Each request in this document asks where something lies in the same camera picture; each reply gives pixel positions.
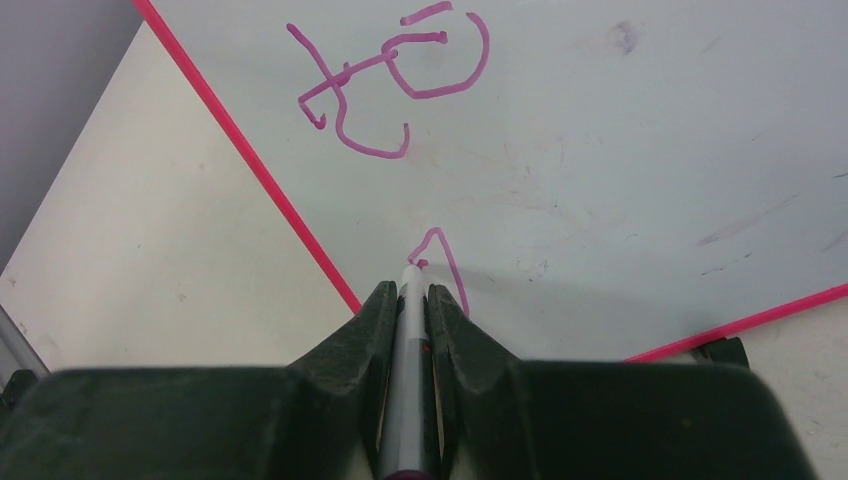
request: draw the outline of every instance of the handwriting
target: handwriting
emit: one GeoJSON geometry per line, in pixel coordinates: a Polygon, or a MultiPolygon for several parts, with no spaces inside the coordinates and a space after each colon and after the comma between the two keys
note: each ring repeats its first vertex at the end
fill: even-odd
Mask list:
{"type": "Polygon", "coordinates": [[[406,260],[412,264],[417,266],[420,269],[424,269],[427,265],[430,264],[427,260],[421,258],[416,262],[415,259],[418,258],[421,253],[427,249],[430,245],[430,241],[433,237],[436,236],[439,238],[439,243],[442,244],[442,248],[445,251],[445,257],[448,259],[448,266],[450,267],[451,274],[453,275],[453,280],[456,282],[456,289],[459,292],[459,301],[462,304],[462,311],[465,313],[466,317],[471,315],[471,309],[468,307],[468,297],[465,293],[465,284],[462,283],[462,277],[459,275],[459,267],[456,265],[456,259],[453,257],[453,252],[451,252],[450,245],[448,244],[448,239],[445,238],[445,233],[439,227],[433,227],[430,230],[427,230],[427,233],[424,234],[424,240],[421,240],[421,243],[418,244],[417,247],[406,257],[406,260]]]}
{"type": "MultiPolygon", "coordinates": [[[[442,1],[425,7],[412,15],[408,15],[400,19],[401,26],[411,26],[414,25],[426,18],[429,18],[438,13],[453,10],[453,5],[449,1],[442,1]]],[[[339,104],[338,112],[336,113],[336,121],[335,121],[335,130],[336,135],[339,137],[339,140],[347,146],[359,153],[365,155],[372,155],[375,157],[381,158],[402,158],[406,154],[406,150],[409,148],[409,124],[403,124],[403,142],[401,146],[397,150],[381,150],[378,148],[372,148],[361,143],[356,142],[347,136],[344,131],[344,121],[347,116],[347,99],[345,98],[344,92],[342,91],[342,87],[344,87],[353,75],[367,69],[371,68],[375,65],[379,65],[384,63],[389,70],[389,74],[394,79],[395,83],[412,99],[415,100],[423,100],[428,98],[436,98],[445,95],[451,95],[454,93],[459,93],[471,88],[474,83],[480,78],[480,75],[483,73],[483,69],[486,68],[486,63],[489,60],[489,30],[486,27],[485,22],[475,13],[468,12],[465,14],[468,19],[474,23],[477,27],[477,30],[480,32],[480,37],[483,41],[483,49],[480,54],[480,59],[477,62],[477,66],[474,71],[469,75],[465,80],[454,83],[451,85],[444,85],[441,87],[430,88],[426,90],[416,90],[409,85],[409,82],[403,77],[400,71],[395,64],[395,59],[398,56],[397,47],[406,43],[439,43],[446,44],[448,43],[448,35],[445,32],[429,32],[429,33],[407,33],[396,35],[390,39],[388,39],[385,43],[383,43],[380,54],[375,55],[371,58],[365,59],[357,64],[350,65],[348,62],[345,62],[342,65],[342,71],[336,75],[330,71],[330,67],[327,66],[327,63],[324,61],[324,58],[318,52],[318,49],[306,36],[298,30],[296,26],[289,23],[286,25],[286,29],[292,36],[297,40],[303,47],[309,52],[309,55],[312,57],[312,60],[318,66],[318,69],[321,70],[321,73],[324,75],[324,81],[316,85],[314,88],[304,93],[297,99],[297,103],[300,106],[300,109],[306,115],[306,118],[312,123],[312,125],[318,129],[323,130],[327,126],[327,116],[326,114],[321,114],[320,117],[316,117],[315,113],[312,112],[312,109],[309,108],[307,102],[318,94],[324,92],[327,89],[332,89],[333,93],[336,96],[336,100],[339,104]]]]}

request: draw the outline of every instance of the whiteboard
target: whiteboard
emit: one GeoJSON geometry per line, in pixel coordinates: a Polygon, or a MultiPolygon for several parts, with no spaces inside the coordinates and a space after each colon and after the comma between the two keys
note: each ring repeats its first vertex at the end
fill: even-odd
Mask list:
{"type": "MultiPolygon", "coordinates": [[[[848,3],[431,2],[137,4],[343,296],[432,227],[525,358],[848,294],[848,3]]],[[[458,298],[439,245],[420,258],[458,298]]]]}

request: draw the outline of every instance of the pink marker stroke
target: pink marker stroke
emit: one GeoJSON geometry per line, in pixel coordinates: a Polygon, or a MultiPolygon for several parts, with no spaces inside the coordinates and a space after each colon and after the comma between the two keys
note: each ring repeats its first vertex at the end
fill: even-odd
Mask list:
{"type": "MultiPolygon", "coordinates": [[[[359,64],[354,65],[349,69],[343,70],[342,73],[334,77],[333,74],[330,72],[330,68],[327,67],[327,63],[324,62],[323,57],[321,57],[321,54],[318,53],[318,49],[315,48],[315,45],[313,45],[312,42],[310,42],[309,39],[307,39],[306,36],[303,35],[303,33],[301,33],[300,30],[298,30],[297,27],[295,27],[293,24],[287,24],[286,29],[289,31],[289,33],[292,34],[292,36],[294,36],[294,38],[301,45],[303,45],[306,51],[309,52],[309,55],[312,56],[312,60],[315,61],[315,64],[318,65],[318,68],[321,70],[321,73],[324,74],[324,78],[326,79],[326,82],[324,83],[328,83],[328,87],[332,88],[333,93],[336,95],[336,99],[339,102],[339,110],[336,113],[336,135],[339,137],[339,140],[341,140],[342,143],[345,144],[347,147],[365,155],[389,159],[403,157],[406,154],[406,150],[409,148],[408,123],[403,124],[403,143],[397,150],[380,150],[377,148],[366,147],[365,145],[362,145],[350,139],[344,132],[344,119],[347,115],[347,99],[345,98],[344,93],[342,92],[342,88],[339,86],[339,83],[342,81],[346,82],[347,80],[349,80],[350,76],[353,75],[352,73],[350,73],[350,70],[357,68],[357,66],[361,67],[359,68],[359,70],[362,70],[364,68],[367,68],[368,66],[373,66],[378,63],[381,63],[382,61],[385,61],[377,60],[379,58],[384,58],[383,55],[377,55],[375,57],[369,58],[368,60],[364,60],[363,62],[360,62],[359,64]]],[[[312,122],[312,124],[315,125],[316,128],[318,128],[319,130],[324,128],[327,122],[326,115],[322,114],[321,119],[316,119],[315,115],[308,107],[306,107],[305,103],[301,104],[301,109],[306,114],[307,118],[309,118],[309,121],[312,122]]]]}
{"type": "Polygon", "coordinates": [[[459,301],[462,304],[462,311],[465,313],[466,317],[470,317],[471,309],[468,307],[468,297],[465,293],[465,285],[462,283],[462,277],[459,276],[459,267],[456,265],[456,259],[453,257],[453,252],[451,252],[448,240],[445,238],[445,233],[441,228],[433,227],[430,230],[427,230],[427,233],[424,234],[424,240],[421,240],[421,243],[415,247],[415,250],[413,250],[408,257],[406,257],[406,260],[422,270],[424,267],[429,265],[430,262],[423,258],[418,260],[418,262],[416,262],[415,259],[427,249],[430,245],[430,241],[433,239],[433,236],[439,237],[439,243],[442,244],[442,248],[445,250],[445,257],[448,259],[448,266],[450,267],[451,274],[453,275],[453,280],[456,282],[456,289],[459,292],[459,301]]]}
{"type": "MultiPolygon", "coordinates": [[[[400,71],[398,70],[397,64],[395,64],[394,59],[386,60],[386,66],[389,68],[389,73],[392,75],[392,78],[395,79],[395,82],[397,82],[401,90],[403,90],[404,93],[406,93],[410,98],[416,100],[423,100],[427,98],[442,97],[444,95],[459,93],[471,88],[471,86],[474,85],[480,78],[480,75],[483,74],[483,69],[486,68],[486,63],[488,63],[489,61],[489,29],[488,27],[486,27],[486,23],[483,22],[483,19],[480,18],[480,16],[476,13],[468,12],[465,15],[477,27],[477,30],[480,32],[480,37],[483,39],[483,50],[480,53],[480,60],[477,62],[477,67],[474,68],[474,71],[471,72],[471,75],[465,80],[458,83],[454,83],[452,85],[445,85],[443,87],[430,88],[426,90],[416,90],[409,85],[409,82],[407,82],[405,78],[403,78],[403,75],[401,75],[400,71]]],[[[417,39],[417,37],[410,36],[409,34],[397,35],[390,38],[386,41],[386,43],[383,44],[382,51],[383,53],[387,53],[395,49],[395,47],[404,43],[415,43],[422,41],[433,40],[420,40],[417,39]]]]}
{"type": "Polygon", "coordinates": [[[412,15],[407,15],[400,19],[401,27],[408,27],[409,25],[415,25],[416,23],[424,20],[425,18],[432,17],[437,13],[442,13],[446,10],[453,10],[453,4],[445,0],[444,2],[434,3],[429,7],[424,7],[421,10],[413,13],[412,15]]]}

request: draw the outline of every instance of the marker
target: marker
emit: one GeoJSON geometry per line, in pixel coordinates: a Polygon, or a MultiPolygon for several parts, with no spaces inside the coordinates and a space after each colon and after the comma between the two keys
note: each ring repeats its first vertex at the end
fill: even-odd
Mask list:
{"type": "Polygon", "coordinates": [[[434,480],[438,474],[436,391],[424,323],[427,287],[420,268],[403,270],[377,478],[434,480]]]}

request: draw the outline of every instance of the white table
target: white table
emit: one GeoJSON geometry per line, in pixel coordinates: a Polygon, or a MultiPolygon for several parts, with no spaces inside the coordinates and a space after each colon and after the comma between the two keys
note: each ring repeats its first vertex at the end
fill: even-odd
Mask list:
{"type": "MultiPolygon", "coordinates": [[[[48,368],[282,365],[351,313],[142,26],[0,278],[48,368]]],[[[742,336],[822,478],[848,473],[848,302],[742,336]]]]}

